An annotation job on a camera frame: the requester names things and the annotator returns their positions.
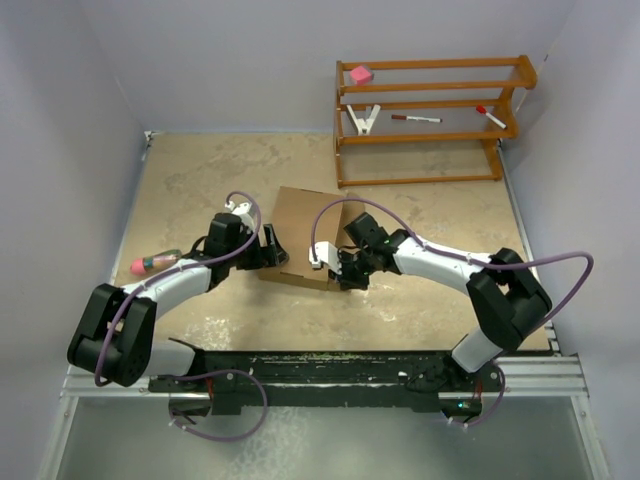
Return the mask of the brown cardboard box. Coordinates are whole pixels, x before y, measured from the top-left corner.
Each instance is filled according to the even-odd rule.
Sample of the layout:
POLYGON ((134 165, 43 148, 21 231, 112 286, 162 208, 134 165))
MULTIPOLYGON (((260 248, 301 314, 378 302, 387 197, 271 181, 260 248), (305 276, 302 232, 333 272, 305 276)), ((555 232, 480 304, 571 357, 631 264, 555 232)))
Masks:
POLYGON ((365 205, 350 200, 327 206, 339 198, 337 194, 286 186, 279 188, 270 223, 289 260, 283 265, 260 270, 260 280, 320 291, 340 290, 328 269, 314 270, 309 263, 311 230, 316 218, 320 219, 316 229, 318 242, 329 241, 337 247, 352 243, 344 227, 365 212, 365 205))

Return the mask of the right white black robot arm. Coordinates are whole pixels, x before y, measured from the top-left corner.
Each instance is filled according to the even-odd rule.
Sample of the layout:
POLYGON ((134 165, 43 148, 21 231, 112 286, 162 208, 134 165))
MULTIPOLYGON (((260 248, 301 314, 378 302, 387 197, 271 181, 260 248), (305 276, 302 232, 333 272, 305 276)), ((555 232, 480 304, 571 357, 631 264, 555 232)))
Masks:
POLYGON ((518 349, 551 311, 550 297, 511 249, 476 254, 429 243, 405 229, 389 234, 368 213, 344 231, 351 252, 327 241, 309 248, 311 266, 328 268, 342 290, 366 290, 372 274, 391 272, 434 281, 469 298, 478 327, 456 344, 444 369, 456 391, 469 390, 485 364, 518 349))

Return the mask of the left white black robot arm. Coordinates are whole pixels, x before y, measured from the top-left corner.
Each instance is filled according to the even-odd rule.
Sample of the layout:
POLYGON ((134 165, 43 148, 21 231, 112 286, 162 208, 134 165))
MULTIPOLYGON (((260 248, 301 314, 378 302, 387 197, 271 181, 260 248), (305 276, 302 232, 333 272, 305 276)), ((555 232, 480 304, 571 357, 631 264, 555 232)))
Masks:
POLYGON ((156 321, 216 288, 232 269, 276 267, 288 259, 272 225, 262 226, 248 214, 218 213, 208 233, 173 267, 124 287, 97 286, 72 336, 67 361, 93 373, 99 386, 129 387, 143 376, 159 375, 194 392, 206 378, 204 365, 194 360, 196 348, 177 340, 156 344, 156 321))

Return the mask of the small pink green object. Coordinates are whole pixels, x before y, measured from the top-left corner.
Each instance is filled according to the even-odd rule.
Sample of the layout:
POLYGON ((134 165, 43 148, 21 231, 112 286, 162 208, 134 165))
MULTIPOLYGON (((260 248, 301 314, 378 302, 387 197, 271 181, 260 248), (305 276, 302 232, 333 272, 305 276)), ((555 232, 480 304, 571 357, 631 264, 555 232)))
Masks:
POLYGON ((173 266, 182 257, 179 249, 166 250, 154 255, 140 257, 130 266, 130 272, 135 276, 146 276, 157 273, 173 266))

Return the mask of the white clamp tool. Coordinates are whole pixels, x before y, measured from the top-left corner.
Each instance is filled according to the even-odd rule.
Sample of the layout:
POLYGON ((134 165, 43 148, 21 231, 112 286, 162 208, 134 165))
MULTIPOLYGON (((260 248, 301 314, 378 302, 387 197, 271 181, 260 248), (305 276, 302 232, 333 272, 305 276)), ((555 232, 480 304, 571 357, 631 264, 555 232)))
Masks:
POLYGON ((365 108, 365 112, 367 113, 366 117, 358 117, 353 106, 347 104, 346 105, 348 117, 351 121, 354 129, 358 136, 369 136, 371 134, 371 130, 377 116, 381 110, 381 106, 379 104, 374 104, 372 107, 367 106, 365 108))

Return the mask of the wooden three-tier rack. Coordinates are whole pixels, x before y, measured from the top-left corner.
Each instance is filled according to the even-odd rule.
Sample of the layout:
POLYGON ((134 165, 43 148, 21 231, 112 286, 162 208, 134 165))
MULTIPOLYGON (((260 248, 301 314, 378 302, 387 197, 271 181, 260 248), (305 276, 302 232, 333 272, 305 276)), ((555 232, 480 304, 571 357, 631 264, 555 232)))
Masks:
POLYGON ((336 183, 340 188, 376 185, 403 185, 467 181, 500 181, 504 176, 504 167, 500 160, 499 147, 504 139, 514 139, 519 134, 519 126, 512 108, 514 91, 522 88, 532 90, 536 87, 538 74, 526 55, 517 57, 490 57, 470 59, 437 59, 437 60, 401 60, 377 61, 369 65, 373 70, 434 70, 434 69, 472 69, 502 68, 511 69, 506 80, 464 80, 422 83, 374 84, 354 83, 348 85, 345 80, 361 66, 355 62, 338 61, 335 72, 335 107, 334 107, 334 162, 336 183), (407 101, 378 103, 346 103, 347 94, 368 93, 403 93, 453 90, 498 89, 496 98, 459 99, 435 101, 407 101), (447 133, 411 133, 411 134, 372 134, 371 130, 382 111, 391 112, 393 121, 415 121, 440 124, 440 117, 402 115, 402 110, 440 109, 446 112, 455 109, 474 109, 487 118, 487 125, 478 131, 453 131, 447 133), (344 178, 341 149, 345 146, 403 144, 425 142, 478 141, 481 143, 490 172, 485 175, 440 176, 423 178, 395 178, 384 180, 354 180, 344 178))

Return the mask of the brown-capped white marker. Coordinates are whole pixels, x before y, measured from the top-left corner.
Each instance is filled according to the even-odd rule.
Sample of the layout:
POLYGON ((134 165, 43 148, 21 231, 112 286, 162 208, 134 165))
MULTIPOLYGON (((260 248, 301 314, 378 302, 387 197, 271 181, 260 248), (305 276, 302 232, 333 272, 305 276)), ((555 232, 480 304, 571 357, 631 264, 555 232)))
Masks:
POLYGON ((397 120, 397 121, 415 121, 415 122, 427 122, 427 123, 435 123, 435 124, 440 124, 443 122, 442 118, 439 118, 439 117, 425 117, 425 116, 399 115, 399 114, 392 114, 391 119, 397 120))

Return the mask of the pink eraser block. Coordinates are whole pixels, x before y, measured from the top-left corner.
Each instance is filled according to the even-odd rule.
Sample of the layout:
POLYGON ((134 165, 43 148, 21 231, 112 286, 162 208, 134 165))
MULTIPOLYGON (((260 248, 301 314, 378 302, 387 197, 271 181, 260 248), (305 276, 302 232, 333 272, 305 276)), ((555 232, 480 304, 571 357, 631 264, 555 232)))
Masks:
POLYGON ((374 79, 374 73, 365 65, 359 65, 349 71, 350 83, 354 86, 362 86, 374 79))

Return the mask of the red-capped white marker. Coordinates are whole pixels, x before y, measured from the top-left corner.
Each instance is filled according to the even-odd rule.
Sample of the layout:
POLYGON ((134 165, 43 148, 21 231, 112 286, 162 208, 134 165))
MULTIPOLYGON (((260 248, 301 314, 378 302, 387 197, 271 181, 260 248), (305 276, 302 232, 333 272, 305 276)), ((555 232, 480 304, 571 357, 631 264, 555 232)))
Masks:
POLYGON ((507 125, 502 120, 497 118, 495 115, 490 113, 483 105, 477 105, 475 107, 475 109, 476 109, 476 111, 478 113, 480 113, 481 115, 484 115, 486 118, 488 118, 493 124, 495 124, 501 130, 506 130, 507 129, 507 125))

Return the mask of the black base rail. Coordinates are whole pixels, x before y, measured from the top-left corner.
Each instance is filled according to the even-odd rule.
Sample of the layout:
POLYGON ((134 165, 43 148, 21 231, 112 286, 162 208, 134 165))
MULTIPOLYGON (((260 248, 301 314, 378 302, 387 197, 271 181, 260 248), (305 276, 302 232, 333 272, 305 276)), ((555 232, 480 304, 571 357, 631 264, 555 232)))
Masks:
POLYGON ((404 408, 478 417, 506 382, 495 364, 475 373, 446 351, 197 351, 183 379, 156 374, 153 393, 188 415, 232 415, 244 407, 404 408))

